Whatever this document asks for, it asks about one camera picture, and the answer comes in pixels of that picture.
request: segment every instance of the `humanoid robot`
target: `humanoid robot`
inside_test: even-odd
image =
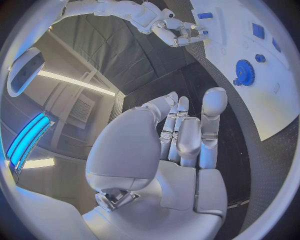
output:
[[[129,21],[141,33],[155,33],[171,47],[180,47],[197,43],[206,39],[204,28],[190,22],[182,22],[175,18],[174,12],[165,8],[162,11],[151,2],[142,5],[133,1],[115,0],[80,0],[69,2],[55,23],[60,20],[83,14],[95,16],[116,16]],[[180,31],[177,37],[172,31]],[[191,36],[192,30],[198,31],[197,36]]]
[[[177,105],[178,95],[171,92],[127,110],[95,141],[86,179],[98,192],[99,206],[83,219],[98,239],[173,240],[188,234],[198,240],[217,234],[227,212],[226,188],[215,169],[227,95],[223,88],[209,89],[201,121],[180,120],[176,163],[160,160],[163,143],[156,126]]]

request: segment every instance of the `blue led light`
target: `blue led light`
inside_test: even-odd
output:
[[[45,113],[42,112],[40,113],[38,116],[36,116],[30,123],[27,124],[26,127],[24,127],[24,129],[19,133],[19,135],[15,138],[15,140],[12,142],[12,144],[10,145],[6,156],[10,159],[16,149],[16,147],[18,146],[18,144],[20,143],[20,141],[23,139],[23,137],[29,132],[29,130],[38,122],[40,121],[43,117],[45,116]]]
[[[32,153],[32,151],[34,150],[35,146],[37,145],[37,143],[39,142],[39,140],[45,135],[46,132],[48,132],[48,130],[53,126],[54,122],[50,122],[48,123],[40,132],[39,134],[33,139],[33,141],[31,141],[30,145],[28,146],[28,148],[26,149],[25,153],[23,154],[20,162],[17,165],[16,171],[18,174],[21,173],[27,158],[30,156],[30,154]]]
[[[44,116],[37,124],[32,127],[29,132],[23,137],[19,145],[16,147],[15,151],[13,152],[10,161],[12,164],[16,165],[20,158],[22,157],[23,153],[30,145],[32,140],[39,134],[39,132],[50,122],[47,116]]]

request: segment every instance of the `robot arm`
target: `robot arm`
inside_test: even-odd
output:
[[[190,22],[182,22],[174,18],[175,14],[169,10],[160,10],[151,2],[144,2],[139,5],[133,1],[115,0],[80,0],[69,2],[63,9],[55,23],[64,18],[94,14],[95,16],[116,16],[130,21],[141,33],[150,34],[154,32],[160,39],[171,47],[180,47],[203,41],[206,37],[203,34],[191,36],[191,31],[202,31],[203,27]],[[181,36],[177,37],[173,32],[180,31]]]

